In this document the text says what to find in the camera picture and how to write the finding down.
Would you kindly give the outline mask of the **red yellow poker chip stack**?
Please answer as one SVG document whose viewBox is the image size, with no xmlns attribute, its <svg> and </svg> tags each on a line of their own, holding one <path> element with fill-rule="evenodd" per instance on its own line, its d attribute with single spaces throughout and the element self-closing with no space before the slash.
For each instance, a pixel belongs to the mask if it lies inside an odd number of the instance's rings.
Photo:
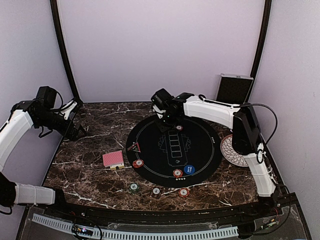
<svg viewBox="0 0 320 240">
<path fill-rule="evenodd" d="M 190 191 L 187 188 L 181 188 L 178 191 L 178 195 L 182 198 L 186 198 L 190 194 Z"/>
</svg>

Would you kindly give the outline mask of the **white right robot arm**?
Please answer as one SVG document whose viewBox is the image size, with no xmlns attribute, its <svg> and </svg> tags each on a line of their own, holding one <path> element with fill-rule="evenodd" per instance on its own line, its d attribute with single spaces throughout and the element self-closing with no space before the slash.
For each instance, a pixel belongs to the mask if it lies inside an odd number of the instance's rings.
<svg viewBox="0 0 320 240">
<path fill-rule="evenodd" d="M 274 210 L 275 203 L 270 197 L 276 190 L 276 183 L 267 167 L 267 143 L 262 138 L 253 104 L 224 103 L 207 99 L 202 94 L 187 92 L 174 97 L 163 88 L 151 97 L 151 102 L 162 131 L 177 127 L 184 117 L 199 118 L 229 128 L 232 131 L 232 147 L 244 157 L 256 184 L 257 194 L 264 198 L 255 205 L 255 213 L 266 217 Z"/>
</svg>

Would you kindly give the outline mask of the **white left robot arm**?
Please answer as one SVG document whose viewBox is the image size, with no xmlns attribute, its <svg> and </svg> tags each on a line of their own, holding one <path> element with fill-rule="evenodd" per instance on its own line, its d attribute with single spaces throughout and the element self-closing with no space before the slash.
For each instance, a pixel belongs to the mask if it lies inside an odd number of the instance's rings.
<svg viewBox="0 0 320 240">
<path fill-rule="evenodd" d="M 18 193 L 13 190 L 17 185 L 13 185 L 12 182 L 40 185 L 54 152 L 62 141 L 68 140 L 64 134 L 60 134 L 56 130 L 46 138 L 39 138 L 40 131 L 39 128 L 31 128 L 8 155 L 6 164 L 0 172 L 1 206 L 12 207 L 14 200 L 18 198 Z"/>
</svg>

